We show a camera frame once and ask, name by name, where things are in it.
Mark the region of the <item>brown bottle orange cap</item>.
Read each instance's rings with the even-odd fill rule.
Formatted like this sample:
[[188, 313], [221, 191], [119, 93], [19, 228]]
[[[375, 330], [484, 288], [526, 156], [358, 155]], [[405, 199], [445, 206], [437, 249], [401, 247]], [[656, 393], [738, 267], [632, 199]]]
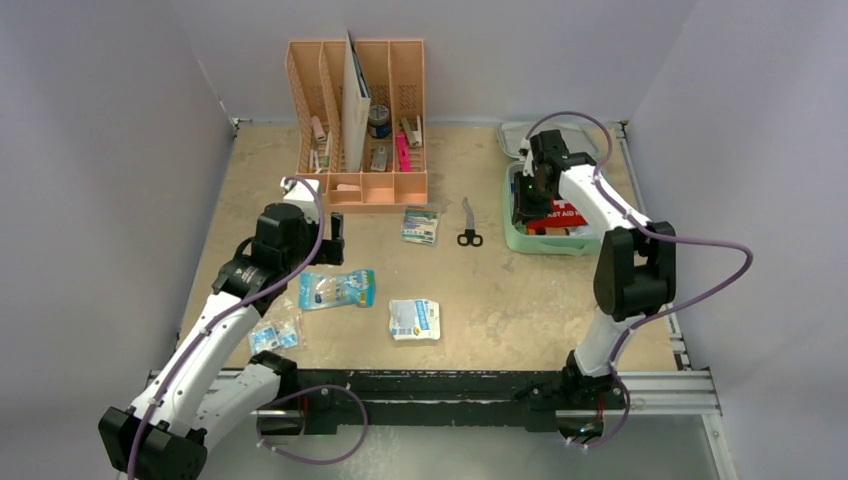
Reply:
[[562, 227], [542, 227], [542, 228], [528, 228], [527, 235], [531, 236], [558, 236], [558, 237], [567, 237], [570, 236], [570, 230], [568, 228]]

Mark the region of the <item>blue cotton swab bag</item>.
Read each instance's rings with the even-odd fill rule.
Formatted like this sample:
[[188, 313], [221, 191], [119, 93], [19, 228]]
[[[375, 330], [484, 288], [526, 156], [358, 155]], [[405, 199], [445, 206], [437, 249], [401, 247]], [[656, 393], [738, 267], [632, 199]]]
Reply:
[[359, 269], [341, 275], [305, 272], [300, 275], [298, 306], [313, 311], [348, 305], [373, 306], [376, 293], [375, 273]]

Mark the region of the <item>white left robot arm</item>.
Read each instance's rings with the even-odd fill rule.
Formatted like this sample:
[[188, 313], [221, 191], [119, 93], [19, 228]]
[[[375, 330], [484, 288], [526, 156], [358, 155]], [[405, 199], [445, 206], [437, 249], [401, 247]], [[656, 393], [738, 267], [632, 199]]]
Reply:
[[291, 280], [310, 265], [342, 264], [343, 226], [336, 212], [321, 222], [313, 207], [265, 207], [165, 367], [130, 406], [101, 417], [98, 431], [116, 470], [129, 479], [196, 479], [213, 447], [250, 412], [295, 402], [297, 365], [270, 351], [253, 355], [234, 384], [209, 389]]

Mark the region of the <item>white gauze dressing packet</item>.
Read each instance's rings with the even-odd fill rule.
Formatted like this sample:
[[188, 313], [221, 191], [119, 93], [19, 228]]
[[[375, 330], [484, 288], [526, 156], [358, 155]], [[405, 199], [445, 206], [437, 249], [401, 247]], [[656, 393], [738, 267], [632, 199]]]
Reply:
[[440, 304], [428, 299], [391, 300], [389, 333], [397, 341], [439, 340]]

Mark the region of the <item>small white bottle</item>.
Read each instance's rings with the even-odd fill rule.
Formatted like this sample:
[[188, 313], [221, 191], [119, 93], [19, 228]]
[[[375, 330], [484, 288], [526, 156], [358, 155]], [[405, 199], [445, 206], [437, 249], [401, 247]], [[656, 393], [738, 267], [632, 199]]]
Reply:
[[568, 228], [569, 236], [578, 239], [598, 240], [599, 234], [590, 226], [582, 225]]

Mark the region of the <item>red zipper pouch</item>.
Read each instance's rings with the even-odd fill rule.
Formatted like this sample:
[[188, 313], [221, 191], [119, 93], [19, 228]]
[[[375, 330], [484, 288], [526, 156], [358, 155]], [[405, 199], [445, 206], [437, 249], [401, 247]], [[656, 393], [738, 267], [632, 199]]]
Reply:
[[588, 225], [586, 219], [567, 200], [552, 200], [552, 210], [542, 219], [531, 221], [528, 229], [539, 230], [548, 228], [576, 228]]

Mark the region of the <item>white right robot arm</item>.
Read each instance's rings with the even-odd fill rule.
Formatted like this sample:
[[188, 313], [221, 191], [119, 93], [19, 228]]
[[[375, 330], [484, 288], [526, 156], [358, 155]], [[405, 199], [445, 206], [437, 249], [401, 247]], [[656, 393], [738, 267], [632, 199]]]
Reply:
[[634, 210], [610, 189], [599, 163], [584, 152], [570, 152], [557, 130], [523, 140], [520, 157], [524, 165], [514, 177], [513, 221], [538, 222], [563, 200], [601, 239], [593, 279], [597, 310], [561, 381], [564, 399], [584, 407], [599, 396], [599, 379], [611, 377], [635, 323], [674, 299], [676, 247], [651, 236], [673, 236], [675, 230]]

